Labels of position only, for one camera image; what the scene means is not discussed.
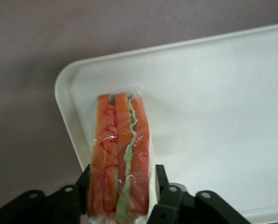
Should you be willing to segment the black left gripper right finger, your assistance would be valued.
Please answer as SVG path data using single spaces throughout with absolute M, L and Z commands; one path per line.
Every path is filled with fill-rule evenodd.
M 249 224 L 237 210 L 210 190 L 192 196 L 187 188 L 168 181 L 163 165 L 155 166 L 158 202 L 149 224 Z

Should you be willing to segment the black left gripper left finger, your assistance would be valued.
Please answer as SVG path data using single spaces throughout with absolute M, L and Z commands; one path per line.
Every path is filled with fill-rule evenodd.
M 75 184 L 47 196 L 40 190 L 26 191 L 0 208 L 0 224 L 79 224 L 87 214 L 90 165 Z

